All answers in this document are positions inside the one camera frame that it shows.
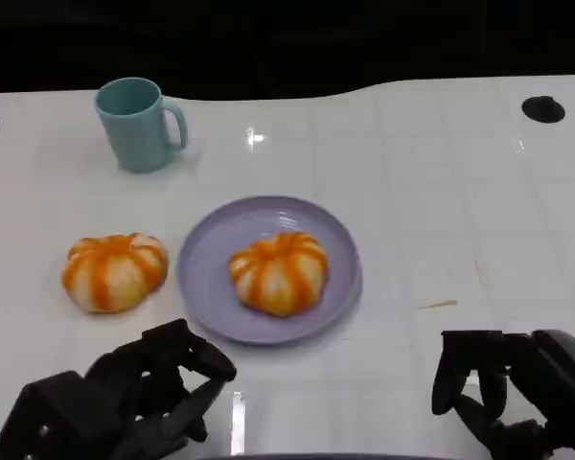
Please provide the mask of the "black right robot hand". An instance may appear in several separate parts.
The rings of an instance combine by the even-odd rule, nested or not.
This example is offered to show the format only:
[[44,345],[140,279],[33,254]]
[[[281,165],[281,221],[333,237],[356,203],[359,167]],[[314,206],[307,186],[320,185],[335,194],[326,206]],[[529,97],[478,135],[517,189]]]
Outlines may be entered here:
[[[575,451],[575,337],[531,333],[444,331],[432,387],[435,415],[456,411],[494,459],[548,459]],[[511,383],[545,418],[506,425],[500,417]]]

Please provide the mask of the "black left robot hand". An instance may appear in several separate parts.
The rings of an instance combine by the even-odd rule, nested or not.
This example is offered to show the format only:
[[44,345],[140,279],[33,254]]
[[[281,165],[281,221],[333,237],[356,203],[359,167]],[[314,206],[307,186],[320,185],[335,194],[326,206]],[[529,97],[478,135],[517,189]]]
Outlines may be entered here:
[[236,375],[186,320],[165,323],[85,375],[26,384],[0,431],[0,459],[163,459],[207,439],[204,415]]

